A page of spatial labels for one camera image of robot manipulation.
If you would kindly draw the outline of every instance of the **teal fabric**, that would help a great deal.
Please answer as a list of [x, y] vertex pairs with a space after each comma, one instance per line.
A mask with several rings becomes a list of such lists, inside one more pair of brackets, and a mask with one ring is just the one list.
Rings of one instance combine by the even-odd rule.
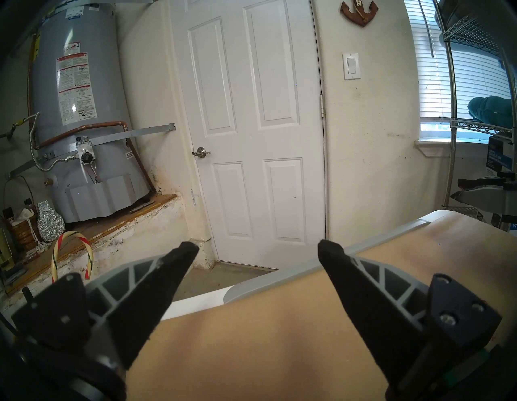
[[512, 102], [499, 96], [475, 97], [468, 103], [468, 113], [474, 120], [498, 125], [500, 127], [512, 127]]

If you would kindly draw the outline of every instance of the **door handle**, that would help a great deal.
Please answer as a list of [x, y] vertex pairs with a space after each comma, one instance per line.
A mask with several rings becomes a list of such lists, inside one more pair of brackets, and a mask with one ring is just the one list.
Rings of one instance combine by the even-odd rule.
[[204, 147], [200, 146], [200, 147], [197, 148], [197, 151], [196, 152], [192, 152], [192, 154], [195, 157], [199, 157], [200, 159], [204, 159], [206, 157], [206, 155], [210, 154], [210, 152], [207, 152]]

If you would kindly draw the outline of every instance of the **water heater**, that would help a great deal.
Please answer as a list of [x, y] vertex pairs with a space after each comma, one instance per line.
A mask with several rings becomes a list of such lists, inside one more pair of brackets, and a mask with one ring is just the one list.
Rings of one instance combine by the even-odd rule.
[[39, 112], [33, 147], [46, 157], [42, 167], [67, 160], [45, 173], [45, 184], [56, 210], [73, 222], [132, 205], [149, 193], [152, 182], [146, 182], [132, 143], [113, 139], [131, 129], [114, 6], [57, 10], [33, 40], [29, 104]]

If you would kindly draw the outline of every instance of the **wire shelving unit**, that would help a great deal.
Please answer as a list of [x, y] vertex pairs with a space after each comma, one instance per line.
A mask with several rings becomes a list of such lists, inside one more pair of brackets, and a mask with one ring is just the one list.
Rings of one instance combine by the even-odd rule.
[[[450, 192], [452, 186], [452, 176], [454, 174], [454, 163], [456, 157], [456, 132], [458, 128], [468, 129], [476, 132], [488, 133], [491, 135], [495, 135], [501, 138], [506, 138], [511, 140], [513, 144], [513, 163], [512, 163], [512, 171], [517, 172], [517, 94], [515, 92], [515, 78], [513, 76], [513, 71], [508, 62], [506, 54], [502, 48], [500, 48], [497, 43], [494, 41], [494, 38], [485, 32], [482, 26], [476, 21], [476, 19], [472, 16], [465, 16], [459, 19], [453, 26], [449, 29], [445, 29], [443, 16], [441, 14], [441, 10], [438, 6], [438, 1], [433, 0], [434, 7], [436, 8], [437, 20], [440, 29], [442, 30], [445, 51], [447, 54], [447, 65], [449, 67], [449, 81], [450, 81], [450, 92], [451, 92], [451, 144], [450, 144], [450, 159], [449, 159], [449, 171], [447, 175], [447, 186], [445, 191], [444, 209], [448, 210], [456, 210], [463, 214], [471, 214], [474, 212], [474, 207], [469, 208], [466, 206], [449, 206]], [[508, 129], [505, 127], [499, 127], [496, 125], [479, 123], [474, 120], [466, 120], [463, 118], [458, 118], [458, 110], [457, 110], [457, 100], [456, 100], [456, 81], [454, 77], [454, 61], [452, 59], [452, 50], [451, 50], [451, 42], [464, 44], [467, 46], [471, 46], [476, 49], [484, 50], [489, 53], [492, 53], [499, 57], [503, 63], [503, 67], [506, 71], [508, 77], [508, 84], [510, 86], [510, 97], [512, 104], [512, 117], [513, 117], [513, 125], [512, 129]]]

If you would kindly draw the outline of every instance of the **light switch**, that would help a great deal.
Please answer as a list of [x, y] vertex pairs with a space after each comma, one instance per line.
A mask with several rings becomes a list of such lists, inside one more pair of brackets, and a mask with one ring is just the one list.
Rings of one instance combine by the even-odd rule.
[[361, 78], [359, 53], [343, 53], [343, 70], [346, 80]]
[[348, 73], [355, 74], [357, 72], [355, 69], [355, 58], [347, 58], [346, 63], [348, 64]]

